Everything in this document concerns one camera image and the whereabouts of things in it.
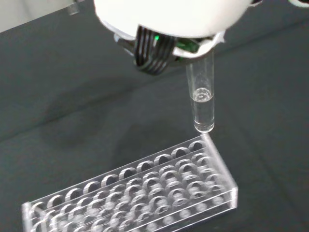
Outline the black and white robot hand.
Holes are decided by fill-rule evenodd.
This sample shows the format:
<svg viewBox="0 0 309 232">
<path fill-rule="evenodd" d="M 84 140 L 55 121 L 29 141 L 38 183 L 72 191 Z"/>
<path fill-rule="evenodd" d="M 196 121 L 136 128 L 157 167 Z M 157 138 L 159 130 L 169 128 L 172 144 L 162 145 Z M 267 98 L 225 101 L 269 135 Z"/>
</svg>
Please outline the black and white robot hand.
<svg viewBox="0 0 309 232">
<path fill-rule="evenodd" d="M 258 0 L 96 0 L 95 14 L 133 57 L 135 67 L 159 75 L 193 63 L 224 42 L 225 32 Z"/>
</svg>

